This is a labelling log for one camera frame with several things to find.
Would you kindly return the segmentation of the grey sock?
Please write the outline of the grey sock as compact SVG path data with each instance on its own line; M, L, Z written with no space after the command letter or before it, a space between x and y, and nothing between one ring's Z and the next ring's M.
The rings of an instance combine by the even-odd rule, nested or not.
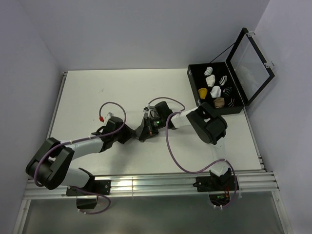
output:
M136 129L135 129L135 132L136 132L136 138L138 139L139 138L139 135L141 134L141 132L145 129L149 130L148 128L148 124L147 124L147 117L144 117L142 119L142 122L140 124L140 126L138 126Z

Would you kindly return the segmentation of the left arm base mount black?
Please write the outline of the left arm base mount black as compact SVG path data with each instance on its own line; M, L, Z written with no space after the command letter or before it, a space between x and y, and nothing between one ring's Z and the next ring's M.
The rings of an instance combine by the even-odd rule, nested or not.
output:
M67 188L67 196L83 196L83 195L109 195L111 189L111 180L94 180L88 182L83 188L70 186Z

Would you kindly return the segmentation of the yellow sock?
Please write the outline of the yellow sock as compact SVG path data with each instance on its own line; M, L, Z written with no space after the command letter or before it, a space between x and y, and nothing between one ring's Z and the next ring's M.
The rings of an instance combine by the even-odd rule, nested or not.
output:
M208 89L207 88L200 88L198 89L198 94L200 99L205 99L207 94L208 94Z

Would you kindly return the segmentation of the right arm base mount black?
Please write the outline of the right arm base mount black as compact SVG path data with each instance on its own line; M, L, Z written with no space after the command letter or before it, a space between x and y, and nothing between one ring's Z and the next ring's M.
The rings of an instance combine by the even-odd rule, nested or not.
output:
M193 186L198 192L225 192L226 190L234 191L239 189L239 185L235 182L233 175L225 181L214 176L198 176L195 178Z

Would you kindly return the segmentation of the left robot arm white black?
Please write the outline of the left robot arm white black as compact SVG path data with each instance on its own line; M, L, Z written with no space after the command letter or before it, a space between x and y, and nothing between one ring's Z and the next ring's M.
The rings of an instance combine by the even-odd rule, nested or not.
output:
M53 137L46 139L25 171L40 186L49 190L67 185L77 187L84 195L89 195L95 189L95 176L83 168L71 168L71 162L82 156L102 153L110 149L115 142L124 144L135 135L135 131L122 119L110 117L103 126L91 133L90 137L68 144Z

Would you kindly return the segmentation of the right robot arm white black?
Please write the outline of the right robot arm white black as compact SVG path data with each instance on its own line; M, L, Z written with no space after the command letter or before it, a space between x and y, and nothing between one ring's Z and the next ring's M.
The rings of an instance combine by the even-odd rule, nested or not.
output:
M222 190L228 184L232 171L229 162L224 158L225 150L222 148L222 140L226 135L228 125L214 108L207 103L203 103L188 111L183 107L181 111L174 113L169 108L167 102L162 101L154 106L148 105L143 111L144 116L141 125L135 129L136 137L139 141L144 142L151 137L157 136L159 130L164 128L169 154L182 171L189 174L199 174L209 169L213 188ZM176 130L186 126L191 126L200 140L214 147L212 150L213 162L195 172L186 170L178 163L169 143L168 130Z

